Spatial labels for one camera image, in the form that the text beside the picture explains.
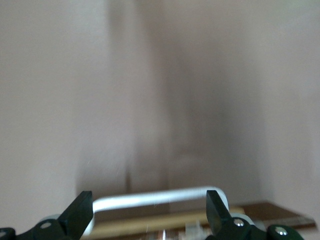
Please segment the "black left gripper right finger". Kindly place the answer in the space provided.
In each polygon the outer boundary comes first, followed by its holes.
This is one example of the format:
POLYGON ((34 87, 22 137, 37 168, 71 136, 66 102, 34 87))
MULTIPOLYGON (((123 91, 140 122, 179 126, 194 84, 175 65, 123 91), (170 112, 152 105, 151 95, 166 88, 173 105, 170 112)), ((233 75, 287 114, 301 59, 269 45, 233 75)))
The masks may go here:
POLYGON ((206 217, 212 231, 208 240, 302 240, 293 228, 272 224, 265 231, 244 214, 230 214, 216 190, 206 192, 206 217))

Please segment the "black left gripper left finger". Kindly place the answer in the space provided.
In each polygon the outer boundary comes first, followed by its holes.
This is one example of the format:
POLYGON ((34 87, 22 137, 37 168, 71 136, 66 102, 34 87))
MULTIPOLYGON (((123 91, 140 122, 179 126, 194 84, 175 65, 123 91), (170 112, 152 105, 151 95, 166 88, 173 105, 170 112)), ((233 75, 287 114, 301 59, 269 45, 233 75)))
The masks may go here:
POLYGON ((93 218, 93 195, 82 191, 57 219, 45 219, 30 230, 16 234, 14 228, 0 229, 2 240, 79 240, 93 218))

